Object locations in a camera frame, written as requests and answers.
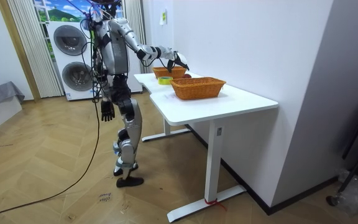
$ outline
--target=sheer curtain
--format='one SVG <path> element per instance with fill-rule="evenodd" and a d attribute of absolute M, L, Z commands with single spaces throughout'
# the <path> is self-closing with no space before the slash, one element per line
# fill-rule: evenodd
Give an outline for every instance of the sheer curtain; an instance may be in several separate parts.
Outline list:
<path fill-rule="evenodd" d="M 32 0 L 7 1 L 41 98 L 62 96 L 63 88 L 53 67 Z"/>
<path fill-rule="evenodd" d="M 142 0 L 122 0 L 122 8 L 124 17 L 128 20 L 132 30 L 137 34 L 140 42 L 146 44 Z M 142 73 L 149 72 L 149 69 L 144 67 L 140 61 L 139 66 Z"/>

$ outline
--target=wicker basket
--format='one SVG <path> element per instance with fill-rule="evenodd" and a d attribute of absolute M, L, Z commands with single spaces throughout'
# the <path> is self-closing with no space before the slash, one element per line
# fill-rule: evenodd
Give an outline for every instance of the wicker basket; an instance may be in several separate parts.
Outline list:
<path fill-rule="evenodd" d="M 183 78 L 186 69 L 182 67 L 173 67 L 172 73 L 169 73 L 168 70 L 164 67 L 154 67 L 153 71 L 155 74 L 155 78 L 159 78 L 159 77 Z"/>
<path fill-rule="evenodd" d="M 216 78 L 178 78 L 170 80 L 177 97 L 195 100 L 217 97 L 225 81 Z"/>

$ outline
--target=herringbone parquet floor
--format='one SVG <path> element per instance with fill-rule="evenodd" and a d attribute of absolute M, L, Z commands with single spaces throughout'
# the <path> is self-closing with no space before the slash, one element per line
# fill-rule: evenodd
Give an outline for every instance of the herringbone parquet floor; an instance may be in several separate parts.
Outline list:
<path fill-rule="evenodd" d="M 142 136 L 162 132 L 162 118 L 149 94 L 134 95 L 144 118 Z M 140 143 L 137 161 L 145 184 L 115 187 L 112 142 L 122 121 L 101 123 L 98 150 L 83 180 L 63 195 L 44 203 L 0 214 L 0 223 L 168 223 L 168 211 L 203 198 L 206 150 L 192 134 Z M 53 195 L 85 171 L 96 142 L 96 117 L 90 100 L 64 97 L 23 105 L 0 126 L 0 210 Z M 219 190 L 236 185 L 221 168 Z M 225 201 L 228 211 L 213 206 L 177 223 L 305 223 L 358 224 L 326 205 L 330 186 L 268 217 L 247 195 Z"/>

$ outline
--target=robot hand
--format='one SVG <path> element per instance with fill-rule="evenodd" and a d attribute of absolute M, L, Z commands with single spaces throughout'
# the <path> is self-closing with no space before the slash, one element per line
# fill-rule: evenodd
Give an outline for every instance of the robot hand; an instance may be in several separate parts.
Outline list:
<path fill-rule="evenodd" d="M 185 58 L 185 56 L 183 56 L 182 54 L 179 54 L 178 52 L 173 52 L 174 54 L 174 59 L 173 60 L 169 60 L 168 61 L 168 71 L 171 72 L 172 68 L 175 66 L 175 64 L 182 66 L 183 68 L 190 70 L 189 66 L 187 66 L 187 60 Z"/>
<path fill-rule="evenodd" d="M 100 102 L 100 110 L 102 112 L 102 121 L 112 121 L 115 118 L 114 106 L 110 101 L 102 100 Z"/>

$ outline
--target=black baseboard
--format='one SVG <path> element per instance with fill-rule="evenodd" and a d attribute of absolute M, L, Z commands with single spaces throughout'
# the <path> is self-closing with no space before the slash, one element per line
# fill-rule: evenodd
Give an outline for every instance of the black baseboard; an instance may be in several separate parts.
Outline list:
<path fill-rule="evenodd" d="M 208 143 L 204 141 L 204 139 L 188 124 L 186 124 L 186 127 L 190 129 L 190 131 L 194 134 L 194 136 L 202 143 L 203 146 L 205 146 L 206 149 L 208 149 Z M 261 207 L 261 209 L 267 214 L 271 215 L 274 214 L 281 209 L 288 207 L 292 205 L 295 202 L 298 202 L 302 200 L 303 198 L 314 194 L 315 192 L 335 183 L 337 181 L 337 177 L 333 177 L 327 181 L 324 181 L 323 183 L 314 186 L 310 188 L 309 190 L 306 190 L 292 198 L 289 198 L 285 200 L 284 202 L 278 203 L 277 205 L 274 205 L 272 207 L 268 206 L 257 193 L 252 190 L 251 187 L 227 164 L 223 159 L 221 159 L 221 165 L 233 176 L 233 178 L 241 184 L 245 189 L 247 189 L 248 194 L 252 197 L 252 199 L 255 200 L 255 202 Z"/>

